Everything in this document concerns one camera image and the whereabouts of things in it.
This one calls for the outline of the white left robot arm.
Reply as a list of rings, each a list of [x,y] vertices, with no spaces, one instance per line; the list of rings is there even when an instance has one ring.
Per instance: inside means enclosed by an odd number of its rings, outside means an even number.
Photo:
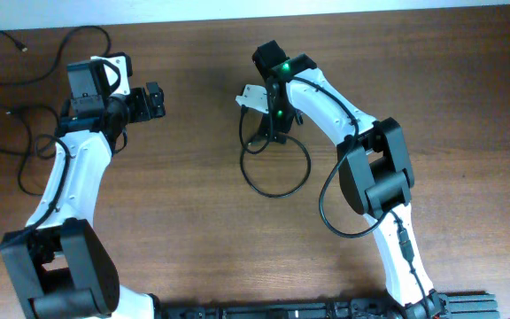
[[[71,96],[49,139],[56,155],[42,199],[2,255],[27,318],[160,318],[158,298],[120,284],[93,230],[104,171],[130,123],[165,115],[155,82],[130,88],[129,56],[117,53],[67,67]]]

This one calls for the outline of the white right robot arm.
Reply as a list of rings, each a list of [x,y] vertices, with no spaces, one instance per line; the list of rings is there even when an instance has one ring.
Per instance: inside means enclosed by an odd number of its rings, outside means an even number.
[[[294,122],[307,115],[336,147],[336,164],[324,187],[337,178],[350,208],[368,227],[353,233],[373,235],[381,254],[388,316],[437,318],[444,302],[429,279],[412,225],[412,162],[400,125],[363,113],[340,94],[307,55],[290,58],[276,41],[259,46],[252,57],[264,86],[246,86],[236,102],[262,114],[252,141],[285,143]]]

